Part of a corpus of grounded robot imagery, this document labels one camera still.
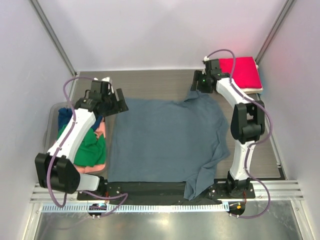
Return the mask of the grey blue t shirt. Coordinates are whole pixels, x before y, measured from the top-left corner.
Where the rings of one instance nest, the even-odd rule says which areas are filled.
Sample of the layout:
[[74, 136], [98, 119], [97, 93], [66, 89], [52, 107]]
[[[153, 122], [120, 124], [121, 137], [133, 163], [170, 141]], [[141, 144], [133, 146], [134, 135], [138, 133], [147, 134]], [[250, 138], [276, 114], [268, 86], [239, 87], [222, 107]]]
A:
[[182, 101], [127, 98], [115, 117], [107, 169], [110, 182], [185, 183], [193, 200], [213, 184], [230, 155], [227, 119], [216, 100], [199, 91]]

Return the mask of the clear plastic storage bin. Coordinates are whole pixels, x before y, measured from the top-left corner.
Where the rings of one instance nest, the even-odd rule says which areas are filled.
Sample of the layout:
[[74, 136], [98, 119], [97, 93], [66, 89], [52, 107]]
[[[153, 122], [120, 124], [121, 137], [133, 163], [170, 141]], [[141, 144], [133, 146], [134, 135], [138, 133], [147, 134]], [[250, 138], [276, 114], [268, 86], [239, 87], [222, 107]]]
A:
[[[48, 151], [49, 148], [56, 142], [56, 140], [59, 138], [59, 136], [62, 134], [62, 132], [64, 131], [64, 129], [66, 127], [66, 125], [64, 125], [62, 127], [62, 129], [60, 131], [58, 131], [58, 114], [59, 114], [58, 110], [60, 108], [69, 108], [69, 105], [67, 102], [60, 102], [60, 103], [57, 103], [52, 106], [50, 113], [49, 113], [47, 133], [45, 136], [45, 147], [44, 147], [45, 151]], [[105, 142], [106, 142], [106, 151], [107, 151], [105, 168], [101, 171], [93, 172], [91, 174], [100, 174], [107, 169], [107, 156], [108, 156], [107, 133], [106, 133]]]

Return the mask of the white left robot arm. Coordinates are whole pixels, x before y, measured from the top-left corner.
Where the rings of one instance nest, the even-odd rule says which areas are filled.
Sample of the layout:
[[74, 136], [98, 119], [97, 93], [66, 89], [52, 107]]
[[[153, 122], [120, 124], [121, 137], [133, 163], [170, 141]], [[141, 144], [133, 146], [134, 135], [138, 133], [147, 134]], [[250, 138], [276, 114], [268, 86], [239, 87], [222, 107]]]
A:
[[76, 153], [97, 117], [108, 117], [128, 111], [122, 89], [90, 91], [72, 106], [72, 117], [64, 131], [47, 151], [35, 158], [39, 184], [49, 194], [59, 191], [65, 194], [88, 191], [95, 200], [106, 194], [102, 178], [94, 174], [80, 173], [74, 165]]

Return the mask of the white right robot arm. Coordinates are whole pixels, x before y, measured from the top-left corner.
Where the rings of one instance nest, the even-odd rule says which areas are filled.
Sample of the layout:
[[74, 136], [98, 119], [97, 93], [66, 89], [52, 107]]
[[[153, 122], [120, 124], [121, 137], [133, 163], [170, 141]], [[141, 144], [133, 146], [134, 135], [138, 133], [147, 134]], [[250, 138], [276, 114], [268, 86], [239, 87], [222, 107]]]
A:
[[227, 73], [217, 75], [221, 79], [195, 70], [192, 91], [212, 93], [217, 91], [233, 107], [230, 132], [235, 140], [233, 162], [225, 183], [215, 183], [212, 198], [240, 199], [253, 193], [250, 181], [250, 165], [253, 151], [265, 132], [265, 113], [253, 98], [247, 96]]

